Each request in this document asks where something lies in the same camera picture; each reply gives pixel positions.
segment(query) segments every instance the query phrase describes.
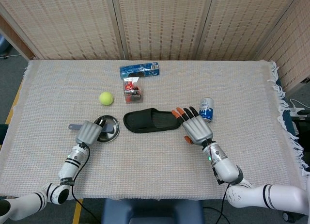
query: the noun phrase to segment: tennis ball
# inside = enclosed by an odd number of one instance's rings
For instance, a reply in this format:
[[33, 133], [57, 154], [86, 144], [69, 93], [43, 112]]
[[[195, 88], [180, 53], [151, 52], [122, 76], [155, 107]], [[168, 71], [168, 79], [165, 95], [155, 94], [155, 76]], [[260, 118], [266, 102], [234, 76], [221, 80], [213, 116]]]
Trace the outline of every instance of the tennis ball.
[[110, 105], [113, 103], [113, 95], [110, 92], [103, 92], [100, 94], [99, 100], [103, 105]]

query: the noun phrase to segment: black slipper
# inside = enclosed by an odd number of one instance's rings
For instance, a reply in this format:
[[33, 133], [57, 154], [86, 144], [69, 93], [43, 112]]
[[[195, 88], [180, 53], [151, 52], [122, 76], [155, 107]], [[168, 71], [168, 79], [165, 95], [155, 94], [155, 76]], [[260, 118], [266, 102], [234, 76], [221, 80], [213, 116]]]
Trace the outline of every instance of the black slipper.
[[127, 129], [134, 133], [166, 131], [180, 127], [180, 123], [171, 112], [161, 112], [150, 108], [129, 112], [123, 118]]

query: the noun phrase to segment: white robotic arm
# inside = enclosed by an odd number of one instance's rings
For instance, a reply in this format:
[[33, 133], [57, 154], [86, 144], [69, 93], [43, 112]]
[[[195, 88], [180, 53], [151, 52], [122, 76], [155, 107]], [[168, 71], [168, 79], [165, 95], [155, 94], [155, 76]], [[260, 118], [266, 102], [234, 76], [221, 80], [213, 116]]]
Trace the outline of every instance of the white robotic arm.
[[75, 177], [89, 148], [99, 137], [106, 120], [99, 117], [94, 123], [85, 121], [76, 136], [78, 145], [74, 146], [58, 173], [60, 185], [47, 184], [42, 190], [16, 199], [0, 200], [0, 224], [7, 219], [20, 220], [45, 208], [47, 202], [60, 205], [69, 195]]
[[190, 109], [192, 113], [186, 108], [184, 108], [186, 113], [180, 108], [177, 108], [179, 113], [176, 111], [172, 113], [183, 125], [191, 143], [203, 146], [202, 150], [210, 160], [218, 183], [229, 184], [226, 195], [232, 206], [236, 208], [257, 206], [309, 215], [310, 178], [307, 180], [308, 192], [295, 186], [253, 187], [243, 178], [241, 169], [231, 162], [216, 142], [212, 141], [212, 131], [202, 117], [193, 107]]

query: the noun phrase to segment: blue can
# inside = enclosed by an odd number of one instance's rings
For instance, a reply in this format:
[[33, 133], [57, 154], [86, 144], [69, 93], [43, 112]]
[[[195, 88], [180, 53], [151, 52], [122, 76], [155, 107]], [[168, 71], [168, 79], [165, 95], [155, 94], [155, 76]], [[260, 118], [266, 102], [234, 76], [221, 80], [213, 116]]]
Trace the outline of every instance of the blue can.
[[211, 122], [213, 118], [214, 100], [210, 97], [203, 98], [200, 102], [199, 115], [206, 122]]

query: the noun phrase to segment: gray carpet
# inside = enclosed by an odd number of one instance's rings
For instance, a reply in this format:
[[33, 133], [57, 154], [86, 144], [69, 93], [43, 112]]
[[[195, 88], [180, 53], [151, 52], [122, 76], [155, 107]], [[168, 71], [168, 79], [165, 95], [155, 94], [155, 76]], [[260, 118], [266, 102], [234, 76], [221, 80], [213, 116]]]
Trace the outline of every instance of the gray carpet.
[[[12, 49], [10, 54], [18, 54]], [[0, 59], [0, 123], [4, 123], [10, 111], [11, 105], [18, 91], [23, 74], [27, 67], [27, 62], [21, 57], [10, 57], [6, 60]], [[296, 98], [306, 105], [310, 105], [310, 84], [303, 87], [301, 91], [293, 94], [291, 98]], [[72, 223], [76, 203], [74, 201], [66, 201], [61, 206], [48, 204], [47, 207], [28, 218], [20, 221], [8, 220], [6, 224], [69, 224]], [[103, 199], [84, 199], [84, 205], [90, 209], [94, 215], [100, 219], [103, 208]], [[205, 207], [212, 207], [220, 210], [220, 200], [209, 200], [204, 202]], [[219, 214], [211, 209], [204, 209], [206, 224], [214, 224]], [[265, 208], [234, 208], [224, 203], [224, 214], [232, 224], [284, 224], [282, 212]], [[296, 224], [306, 224], [308, 217], [303, 217]], [[95, 219], [86, 211], [82, 211], [80, 217], [81, 224], [94, 224]], [[226, 220], [222, 218], [219, 224], [226, 224]]]

